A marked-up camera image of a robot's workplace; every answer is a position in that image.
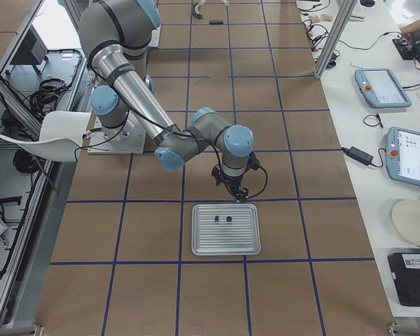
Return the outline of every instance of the label sticker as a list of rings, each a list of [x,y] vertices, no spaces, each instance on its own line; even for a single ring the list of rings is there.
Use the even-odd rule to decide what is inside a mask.
[[[420,254],[402,254],[406,268],[420,270]]]

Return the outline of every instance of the white table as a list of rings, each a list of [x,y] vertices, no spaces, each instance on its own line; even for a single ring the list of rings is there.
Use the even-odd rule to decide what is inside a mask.
[[[321,13],[336,14],[337,1],[331,2],[331,6]],[[305,4],[308,3],[298,2],[302,8]],[[375,6],[364,8],[364,11],[366,20],[348,22],[341,36],[341,40],[350,46],[367,48],[380,34],[399,31],[382,0],[376,0]],[[321,25],[330,31],[332,23],[322,22]],[[320,34],[323,29],[315,27],[313,32]],[[377,150],[385,146],[384,136],[390,127],[400,126],[420,132],[420,87],[407,91],[412,100],[409,108],[371,108],[359,92],[354,80],[356,68],[351,64],[364,68],[390,68],[402,86],[420,83],[420,71],[415,69],[413,61],[403,61],[395,49],[391,39],[396,36],[381,37],[370,50],[353,50],[338,43],[336,49],[341,55],[336,61],[337,66],[326,70],[321,79],[341,146],[355,146],[368,152],[374,156],[376,165],[379,165]],[[381,116],[383,129],[363,124],[367,114],[376,112]],[[350,157],[345,159],[392,314],[395,317],[420,317],[420,307],[404,307],[399,303],[387,262],[387,256],[393,252],[417,249],[396,231],[391,210],[398,200],[420,200],[420,187],[391,180],[385,167],[371,169]]]

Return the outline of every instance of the blue joint cap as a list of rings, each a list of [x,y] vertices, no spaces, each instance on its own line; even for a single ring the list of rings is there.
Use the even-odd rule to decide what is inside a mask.
[[[153,0],[136,0],[140,5],[141,9],[145,11],[149,20],[153,23],[155,28],[160,26],[160,15],[159,11],[155,7]]]
[[[168,148],[159,147],[155,150],[154,154],[163,169],[169,173],[172,173],[185,165],[183,158]]]
[[[216,113],[216,114],[218,114],[218,112],[215,112],[214,110],[212,110],[209,107],[202,107],[202,108],[200,108],[199,110],[196,111],[196,113],[193,116],[193,119],[192,119],[192,122],[191,123],[192,124],[195,124],[197,122],[197,119],[201,118],[202,116],[204,116],[204,115],[206,115],[208,113]]]
[[[244,158],[253,148],[252,131],[243,125],[233,125],[224,135],[224,144],[231,154]]]
[[[118,95],[109,86],[102,85],[93,91],[90,104],[98,116],[105,116],[117,106]]]

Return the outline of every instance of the metal pole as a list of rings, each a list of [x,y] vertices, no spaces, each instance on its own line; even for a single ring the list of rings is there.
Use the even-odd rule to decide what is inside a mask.
[[[337,42],[339,41],[342,32],[344,31],[345,25],[350,19],[350,15],[353,13],[356,2],[358,0],[344,0],[341,8],[339,9],[336,19],[333,22],[332,29],[328,35],[327,41],[323,46],[321,55],[319,56],[316,68],[314,69],[314,77],[320,79],[322,73],[325,71],[328,62],[330,61],[331,55],[336,48]]]

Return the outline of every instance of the black power adapter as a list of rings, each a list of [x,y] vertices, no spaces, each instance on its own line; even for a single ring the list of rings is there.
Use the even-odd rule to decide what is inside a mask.
[[[373,156],[363,152],[361,149],[357,149],[357,147],[350,147],[350,149],[341,147],[341,149],[348,157],[362,163],[363,165],[368,166],[372,163]]]

